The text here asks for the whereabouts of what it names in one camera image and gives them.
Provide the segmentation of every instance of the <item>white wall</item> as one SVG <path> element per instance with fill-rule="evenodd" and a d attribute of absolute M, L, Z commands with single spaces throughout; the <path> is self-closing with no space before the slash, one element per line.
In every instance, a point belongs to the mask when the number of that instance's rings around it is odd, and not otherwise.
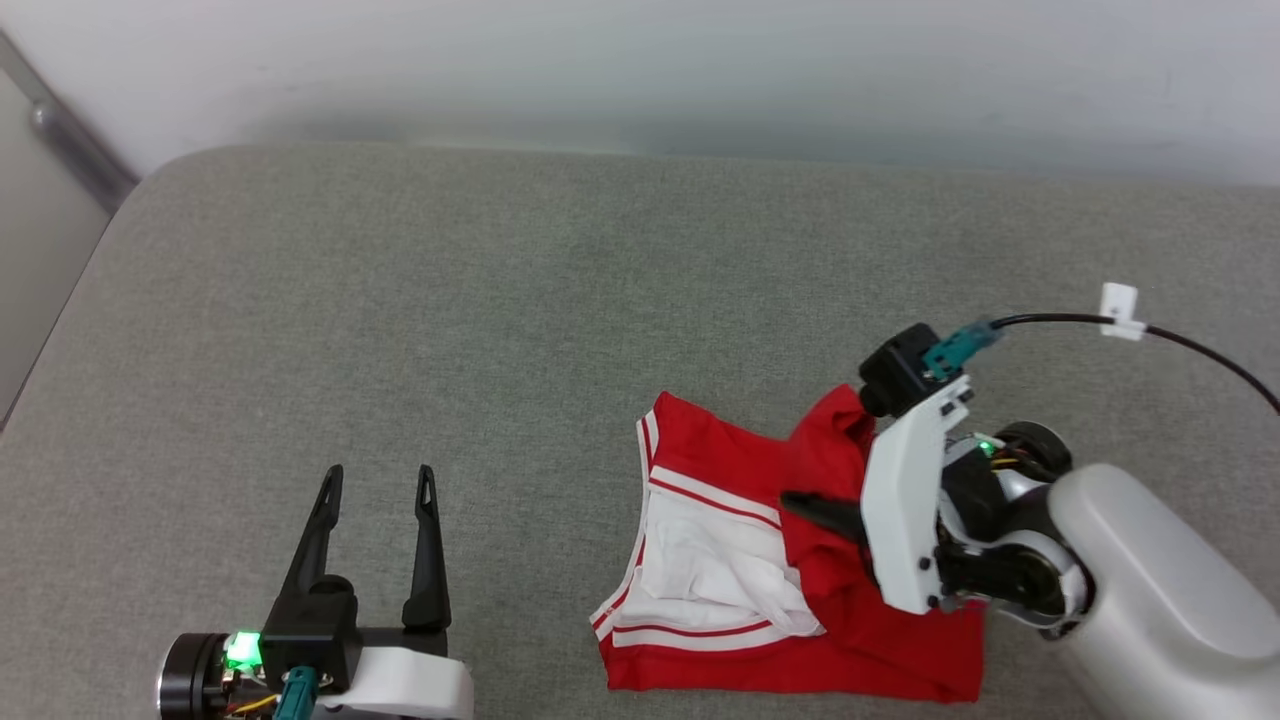
<path fill-rule="evenodd" d="M 29 115 L 0 72 L 0 425 L 106 227 Z"/>
<path fill-rule="evenodd" d="M 5 0 L 140 173 L 276 138 L 1280 183 L 1266 0 Z"/>

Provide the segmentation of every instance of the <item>black cable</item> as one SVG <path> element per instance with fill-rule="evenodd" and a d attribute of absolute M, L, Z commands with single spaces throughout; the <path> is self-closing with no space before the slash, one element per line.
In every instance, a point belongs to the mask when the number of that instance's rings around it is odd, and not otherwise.
<path fill-rule="evenodd" d="M 991 327 L 998 329 L 1007 328 L 1009 325 L 1024 325 L 1028 323 L 1089 323 L 1094 325 L 1114 325 L 1115 318 L 1107 318 L 1106 315 L 1085 315 L 1080 313 L 1027 313 L 1023 315 L 1010 315 L 1007 318 L 992 320 Z M 1276 415 L 1280 415 L 1280 398 L 1277 398 L 1275 393 L 1267 388 L 1267 386 L 1262 384 L 1262 380 L 1253 377 L 1253 373 L 1245 370 L 1234 360 L 1224 356 L 1221 352 L 1211 347 L 1204 347 L 1189 337 L 1183 337 L 1172 331 L 1166 331 L 1165 328 L 1147 325 L 1144 332 L 1147 334 L 1165 338 L 1170 342 L 1176 342 L 1189 350 L 1194 350 L 1228 370 L 1231 370 L 1239 375 L 1240 379 L 1249 383 L 1253 389 L 1258 391 L 1258 393 L 1266 398 L 1268 404 L 1271 404 L 1271 409 L 1276 411 Z"/>

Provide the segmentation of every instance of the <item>white bracket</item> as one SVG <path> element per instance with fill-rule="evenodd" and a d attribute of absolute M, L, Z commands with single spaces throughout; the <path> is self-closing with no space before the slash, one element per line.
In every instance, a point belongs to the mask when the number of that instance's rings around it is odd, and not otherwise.
<path fill-rule="evenodd" d="M 342 694 L 323 694 L 316 706 L 334 720 L 390 717 L 475 716 L 471 673 L 457 660 L 413 652 L 403 647 L 366 647 L 351 688 Z"/>
<path fill-rule="evenodd" d="M 1138 288 L 1120 283 L 1102 283 L 1102 309 L 1100 315 L 1115 318 L 1114 325 L 1100 325 L 1102 334 L 1124 340 L 1142 340 L 1147 323 L 1133 319 L 1133 309 L 1138 305 Z"/>
<path fill-rule="evenodd" d="M 863 483 L 863 525 L 876 582 L 890 607 L 924 615 L 941 601 L 938 497 L 947 432 L 969 415 L 969 375 L 920 401 L 872 442 Z"/>

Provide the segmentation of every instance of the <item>red shorts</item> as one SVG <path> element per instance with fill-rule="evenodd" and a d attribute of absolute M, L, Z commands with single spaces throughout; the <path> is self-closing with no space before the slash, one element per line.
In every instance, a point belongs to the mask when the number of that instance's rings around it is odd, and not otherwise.
<path fill-rule="evenodd" d="M 975 701 L 980 610 L 888 607 L 847 541 L 782 491 L 856 500 L 874 418 L 841 386 L 786 441 L 669 393 L 639 423 L 640 532 L 591 615 L 611 689 L 850 692 Z"/>

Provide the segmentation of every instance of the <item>yellow wire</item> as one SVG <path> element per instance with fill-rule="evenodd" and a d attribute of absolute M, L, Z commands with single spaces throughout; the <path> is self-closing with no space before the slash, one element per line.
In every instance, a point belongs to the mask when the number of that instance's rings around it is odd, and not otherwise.
<path fill-rule="evenodd" d="M 244 705 L 244 706 L 237 707 L 236 710 L 232 711 L 232 715 L 242 715 L 244 712 L 252 712 L 255 710 L 261 710 L 261 708 L 266 707 L 268 705 L 271 705 L 273 702 L 275 702 L 278 700 L 280 700 L 280 696 L 274 694 L 271 697 L 262 698 L 262 700 L 260 700 L 260 701 L 257 701 L 257 702 L 255 702 L 252 705 Z"/>

